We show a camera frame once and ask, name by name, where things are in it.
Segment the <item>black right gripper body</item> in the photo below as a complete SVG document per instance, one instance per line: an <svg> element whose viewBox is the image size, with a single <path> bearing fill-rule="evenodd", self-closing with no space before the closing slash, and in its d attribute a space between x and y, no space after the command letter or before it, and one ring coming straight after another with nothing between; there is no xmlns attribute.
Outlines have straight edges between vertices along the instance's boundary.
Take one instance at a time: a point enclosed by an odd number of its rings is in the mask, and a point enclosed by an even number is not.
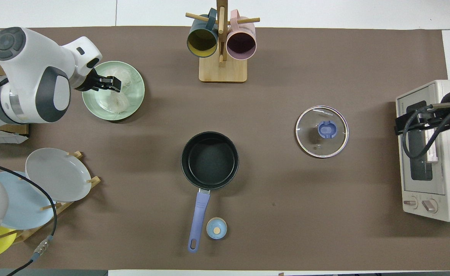
<svg viewBox="0 0 450 276"><path fill-rule="evenodd" d="M450 114L450 102L434 103L425 112L425 122L437 126Z"/></svg>

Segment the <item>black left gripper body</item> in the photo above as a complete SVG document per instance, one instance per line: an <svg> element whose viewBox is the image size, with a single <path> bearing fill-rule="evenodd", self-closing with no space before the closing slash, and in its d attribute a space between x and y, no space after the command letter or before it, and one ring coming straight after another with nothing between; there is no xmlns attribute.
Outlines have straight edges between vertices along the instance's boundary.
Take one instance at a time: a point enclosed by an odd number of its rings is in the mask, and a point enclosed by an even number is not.
<svg viewBox="0 0 450 276"><path fill-rule="evenodd" d="M81 84L74 85L74 89L81 92L88 90L98 91L101 88L101 78L102 77L97 73L97 70L95 68L92 68L88 75L83 78Z"/></svg>

